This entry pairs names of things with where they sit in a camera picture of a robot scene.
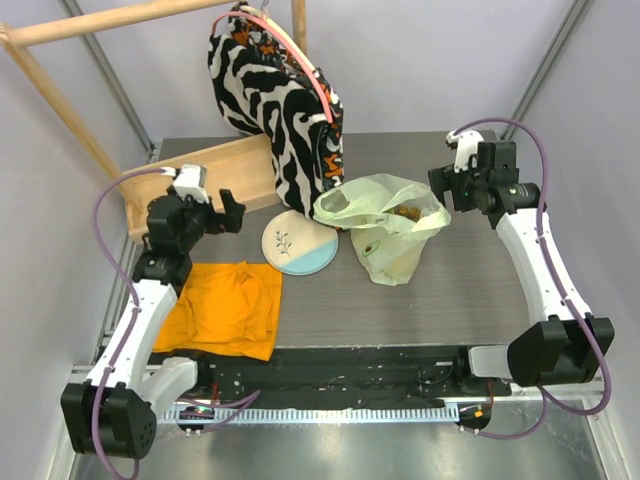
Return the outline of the cream and blue ceramic plate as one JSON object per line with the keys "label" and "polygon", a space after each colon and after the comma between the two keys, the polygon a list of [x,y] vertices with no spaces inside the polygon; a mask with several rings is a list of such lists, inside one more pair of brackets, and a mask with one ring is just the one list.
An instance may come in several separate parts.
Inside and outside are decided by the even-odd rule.
{"label": "cream and blue ceramic plate", "polygon": [[337,231],[290,210],[275,216],[265,227],[261,248],[266,261],[292,276],[324,269],[339,246]]}

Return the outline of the green avocado print plastic bag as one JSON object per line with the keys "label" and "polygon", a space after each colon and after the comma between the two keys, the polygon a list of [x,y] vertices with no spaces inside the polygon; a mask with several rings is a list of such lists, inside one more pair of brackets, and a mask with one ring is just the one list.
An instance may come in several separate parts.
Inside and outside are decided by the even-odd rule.
{"label": "green avocado print plastic bag", "polygon": [[[418,207],[420,220],[388,213],[401,204]],[[314,203],[314,219],[348,231],[371,281],[396,286],[410,281],[427,241],[450,224],[451,215],[428,185],[374,174],[322,194]]]}

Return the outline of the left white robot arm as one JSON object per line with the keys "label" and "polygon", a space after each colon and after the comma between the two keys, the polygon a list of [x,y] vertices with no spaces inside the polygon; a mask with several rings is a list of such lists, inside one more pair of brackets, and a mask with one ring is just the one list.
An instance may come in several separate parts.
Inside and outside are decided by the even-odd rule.
{"label": "left white robot arm", "polygon": [[144,371],[192,270],[193,247],[206,234],[242,228],[245,206],[228,189],[219,194],[222,211],[209,196],[180,196],[173,188],[149,204],[142,254],[125,278],[130,295],[121,321],[86,379],[61,395],[75,452],[141,460],[158,418],[182,393],[200,399],[211,391],[212,373],[189,358],[167,360],[151,377]]}

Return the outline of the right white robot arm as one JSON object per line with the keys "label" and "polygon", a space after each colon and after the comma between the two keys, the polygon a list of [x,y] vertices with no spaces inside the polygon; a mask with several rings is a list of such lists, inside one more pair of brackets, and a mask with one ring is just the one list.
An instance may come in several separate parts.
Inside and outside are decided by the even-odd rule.
{"label": "right white robot arm", "polygon": [[530,325],[508,344],[460,351],[451,371],[457,391],[472,395],[488,378],[510,379],[522,387],[581,384],[598,368],[587,337],[602,351],[614,339],[612,322],[596,317],[564,266],[540,208],[541,190],[522,183],[512,141],[486,141],[476,131],[449,133],[453,164],[432,169],[429,182],[438,200],[447,195],[457,212],[478,210],[508,250],[525,294]]}

